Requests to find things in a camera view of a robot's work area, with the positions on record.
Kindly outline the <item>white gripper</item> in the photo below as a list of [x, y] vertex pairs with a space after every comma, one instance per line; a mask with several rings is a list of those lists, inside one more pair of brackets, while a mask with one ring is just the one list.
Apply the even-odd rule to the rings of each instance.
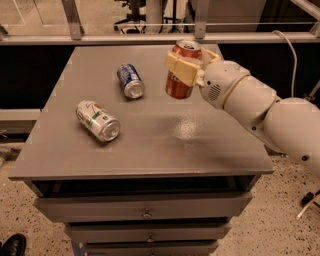
[[220, 55], [206, 48], [202, 48], [201, 52], [202, 60], [168, 52], [165, 66], [183, 84], [193, 87], [203, 74], [202, 64], [208, 65], [204, 71], [200, 94], [207, 103], [216, 109], [222, 109], [227, 95], [242, 79], [250, 75], [250, 71], [236, 62], [221, 60]]

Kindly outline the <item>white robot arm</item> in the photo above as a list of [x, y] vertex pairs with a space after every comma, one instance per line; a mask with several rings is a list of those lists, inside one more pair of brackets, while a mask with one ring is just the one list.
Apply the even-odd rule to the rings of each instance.
[[228, 113], [266, 146], [320, 175], [317, 106], [302, 98], [278, 97], [247, 69], [207, 49], [200, 60], [170, 52], [165, 66], [187, 86], [197, 85], [207, 103]]

